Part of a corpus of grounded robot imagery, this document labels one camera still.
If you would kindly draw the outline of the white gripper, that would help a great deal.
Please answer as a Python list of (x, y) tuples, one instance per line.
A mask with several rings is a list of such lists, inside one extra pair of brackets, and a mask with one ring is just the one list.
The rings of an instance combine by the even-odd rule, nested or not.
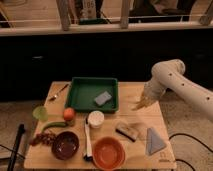
[(157, 81), (148, 81), (144, 86), (143, 97), (145, 104), (153, 104), (166, 92), (166, 87)]

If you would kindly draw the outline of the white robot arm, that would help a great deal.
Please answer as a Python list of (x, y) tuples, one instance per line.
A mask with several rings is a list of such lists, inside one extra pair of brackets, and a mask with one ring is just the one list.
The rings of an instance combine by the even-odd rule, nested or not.
[(185, 78), (185, 69), (180, 59), (154, 64), (152, 78), (144, 85), (143, 97), (151, 102), (158, 101), (169, 88), (213, 122), (213, 92)]

